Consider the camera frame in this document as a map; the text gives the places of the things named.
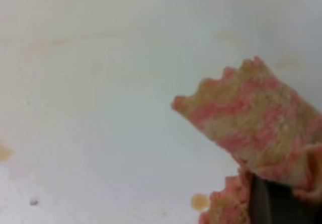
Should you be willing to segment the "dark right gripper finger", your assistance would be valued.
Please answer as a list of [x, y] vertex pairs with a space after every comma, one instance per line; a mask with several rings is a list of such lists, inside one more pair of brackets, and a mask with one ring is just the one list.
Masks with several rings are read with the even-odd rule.
[[321, 223], [321, 204], [300, 201], [289, 187], [253, 175], [249, 216], [253, 224]]

